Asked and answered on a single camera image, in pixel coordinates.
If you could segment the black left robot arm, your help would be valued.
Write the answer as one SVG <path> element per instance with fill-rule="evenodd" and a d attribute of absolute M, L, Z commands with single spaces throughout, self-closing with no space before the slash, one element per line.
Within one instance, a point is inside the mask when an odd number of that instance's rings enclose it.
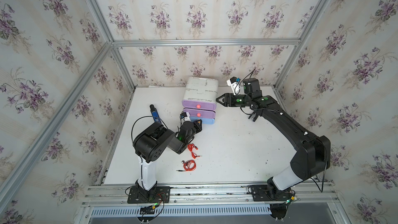
<path fill-rule="evenodd" d="M 153 124 L 132 139 L 132 144 L 141 164 L 140 178 L 136 184 L 144 192 L 156 189 L 156 161 L 166 148 L 181 154 L 194 140 L 196 134 L 203 130 L 202 120 L 185 121 L 179 131 L 174 132 L 158 118 Z"/>

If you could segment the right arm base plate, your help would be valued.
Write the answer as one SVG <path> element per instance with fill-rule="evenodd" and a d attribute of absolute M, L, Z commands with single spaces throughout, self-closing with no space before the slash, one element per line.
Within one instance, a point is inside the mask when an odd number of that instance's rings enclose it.
<path fill-rule="evenodd" d="M 255 202 L 285 202 L 290 203 L 295 199 L 295 191 L 291 188 L 278 190 L 270 185 L 251 185 L 248 193 L 252 195 Z"/>

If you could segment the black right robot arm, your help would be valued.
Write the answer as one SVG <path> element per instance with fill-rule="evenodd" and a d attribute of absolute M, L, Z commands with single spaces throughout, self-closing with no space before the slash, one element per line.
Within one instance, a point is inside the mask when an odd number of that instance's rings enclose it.
<path fill-rule="evenodd" d="M 283 134 L 296 151 L 289 166 L 267 181 L 266 192 L 272 198 L 287 192 L 292 186 L 322 174 L 331 165 L 331 142 L 326 136 L 317 136 L 288 115 L 279 103 L 270 95 L 263 95 L 260 83 L 255 78 L 242 80 L 244 93 L 240 94 L 233 87 L 232 93 L 225 93 L 216 98 L 224 107 L 249 107 L 250 117 L 258 117 L 273 124 Z"/>

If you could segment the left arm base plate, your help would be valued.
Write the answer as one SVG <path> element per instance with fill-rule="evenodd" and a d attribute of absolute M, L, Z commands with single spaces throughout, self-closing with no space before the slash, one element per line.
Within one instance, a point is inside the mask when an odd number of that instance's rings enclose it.
<path fill-rule="evenodd" d="M 140 186 L 133 186 L 128 190 L 128 204 L 139 203 L 169 203 L 171 187 L 154 186 L 149 191 Z"/>

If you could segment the purple drawer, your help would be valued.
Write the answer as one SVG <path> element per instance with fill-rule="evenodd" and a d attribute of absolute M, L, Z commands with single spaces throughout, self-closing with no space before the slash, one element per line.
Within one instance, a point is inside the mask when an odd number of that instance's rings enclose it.
<path fill-rule="evenodd" d="M 215 111 L 216 103 L 207 101 L 197 101 L 197 100 L 182 100 L 182 105 L 184 108 L 205 110 L 205 111 Z"/>
<path fill-rule="evenodd" d="M 192 108 L 184 108 L 183 111 L 188 113 L 190 117 L 215 119 L 216 113 L 214 111 L 199 110 Z"/>

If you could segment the purple top drawer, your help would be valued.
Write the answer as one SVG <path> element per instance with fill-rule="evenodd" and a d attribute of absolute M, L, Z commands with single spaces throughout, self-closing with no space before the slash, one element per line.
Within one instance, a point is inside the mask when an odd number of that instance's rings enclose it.
<path fill-rule="evenodd" d="M 205 110 L 205 111 L 215 111 L 216 103 L 207 101 L 197 101 L 197 100 L 182 100 L 182 105 L 184 108 Z"/>

